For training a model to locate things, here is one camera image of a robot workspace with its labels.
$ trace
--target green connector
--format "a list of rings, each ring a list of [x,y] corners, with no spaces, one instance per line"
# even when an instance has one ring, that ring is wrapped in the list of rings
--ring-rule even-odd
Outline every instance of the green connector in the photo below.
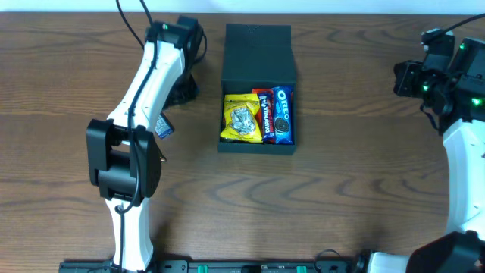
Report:
[[[297,266],[296,273],[306,273],[306,266]]]
[[[197,273],[207,273],[209,271],[209,267],[207,265],[199,265],[197,267]]]

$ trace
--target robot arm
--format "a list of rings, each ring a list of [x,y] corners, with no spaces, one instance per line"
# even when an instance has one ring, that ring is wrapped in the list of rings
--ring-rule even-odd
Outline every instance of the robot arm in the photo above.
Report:
[[[476,231],[485,240],[485,122],[458,120],[443,139],[449,166],[446,234]]]
[[[437,30],[424,33],[423,40]],[[425,45],[423,62],[397,64],[398,96],[424,100],[439,117],[449,163],[449,217],[446,235],[410,257],[373,253],[368,273],[469,272],[484,255],[485,243],[485,42],[466,38],[453,62],[455,43],[446,33]]]
[[[149,198],[158,185],[163,158],[153,132],[169,95],[182,93],[187,97],[195,92],[190,68],[196,62],[202,37],[203,30],[195,19],[180,17],[177,25],[155,22],[147,31],[142,63],[127,94],[106,121],[92,120],[86,132],[90,180],[106,198],[113,218],[113,263],[129,271],[145,271],[152,261]],[[152,63],[155,50],[156,61]],[[155,67],[135,101],[133,131],[128,132],[128,109],[152,65]],[[115,150],[121,143],[130,144],[130,133],[136,138],[130,152]],[[134,194],[136,185],[141,193],[138,196]],[[126,208],[130,202],[133,207],[121,217],[117,206]],[[122,265],[120,255],[124,257]]]
[[[138,98],[133,116],[134,127],[141,125],[148,132],[155,130],[158,116],[167,100],[168,93],[185,69],[185,56],[182,49],[176,48],[170,42],[156,42],[158,43],[156,66]],[[153,51],[154,43],[147,42],[142,63],[127,94],[118,107],[108,116],[108,120],[112,119],[114,125],[127,127],[128,108],[151,66]]]

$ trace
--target black box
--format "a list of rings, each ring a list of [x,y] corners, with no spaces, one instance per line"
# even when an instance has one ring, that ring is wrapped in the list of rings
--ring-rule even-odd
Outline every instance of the black box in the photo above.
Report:
[[[291,26],[226,25],[222,68],[221,134],[224,96],[250,93],[253,88],[291,86],[292,145],[235,143],[219,137],[219,152],[291,155],[296,149],[296,69],[291,50]]]

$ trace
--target wood grain surface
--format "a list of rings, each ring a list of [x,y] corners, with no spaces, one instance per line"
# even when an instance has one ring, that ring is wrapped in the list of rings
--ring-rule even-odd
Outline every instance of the wood grain surface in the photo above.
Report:
[[[153,14],[174,22],[178,14]],[[443,235],[448,168],[393,65],[421,60],[423,30],[463,17],[193,14],[208,37],[196,101],[176,132],[150,207],[160,253],[194,259],[313,259],[333,248],[411,251]],[[144,14],[128,14],[144,34]],[[224,26],[291,24],[298,70],[293,156],[218,154]],[[483,38],[485,24],[455,31]],[[118,14],[0,14],[0,272],[54,272],[108,259],[111,216],[89,182],[85,132],[127,91],[142,52]]]

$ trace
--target oreo logo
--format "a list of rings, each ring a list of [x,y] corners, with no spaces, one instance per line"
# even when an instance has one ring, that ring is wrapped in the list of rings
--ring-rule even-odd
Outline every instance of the oreo logo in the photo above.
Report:
[[[286,93],[283,90],[279,90],[277,95],[281,103],[281,108],[283,110],[284,117],[286,120],[289,120],[288,100],[286,99]]]

